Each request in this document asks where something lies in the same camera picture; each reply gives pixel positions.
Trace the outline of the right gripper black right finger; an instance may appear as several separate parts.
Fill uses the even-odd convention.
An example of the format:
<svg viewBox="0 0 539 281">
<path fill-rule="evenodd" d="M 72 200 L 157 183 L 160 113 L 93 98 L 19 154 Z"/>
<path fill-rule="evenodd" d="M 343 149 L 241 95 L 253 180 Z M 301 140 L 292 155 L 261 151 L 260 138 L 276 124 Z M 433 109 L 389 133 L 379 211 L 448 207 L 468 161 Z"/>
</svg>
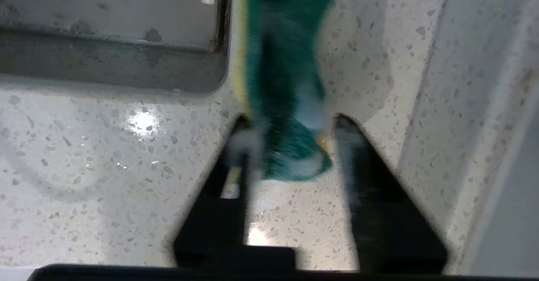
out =
<svg viewBox="0 0 539 281">
<path fill-rule="evenodd" d="M 335 143 L 360 273 L 442 273 L 445 244 L 352 118 Z"/>
</svg>

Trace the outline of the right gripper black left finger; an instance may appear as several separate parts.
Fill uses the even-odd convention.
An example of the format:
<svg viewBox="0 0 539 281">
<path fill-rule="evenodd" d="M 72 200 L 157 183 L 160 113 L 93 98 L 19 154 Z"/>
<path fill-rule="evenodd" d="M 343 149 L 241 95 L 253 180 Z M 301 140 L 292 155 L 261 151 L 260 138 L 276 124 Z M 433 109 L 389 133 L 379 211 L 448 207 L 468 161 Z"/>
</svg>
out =
<svg viewBox="0 0 539 281">
<path fill-rule="evenodd" d="M 229 159 L 232 135 L 218 157 L 173 241 L 173 256 L 180 268 L 209 265 L 225 252 L 244 245 L 248 205 L 248 155 Z"/>
</svg>

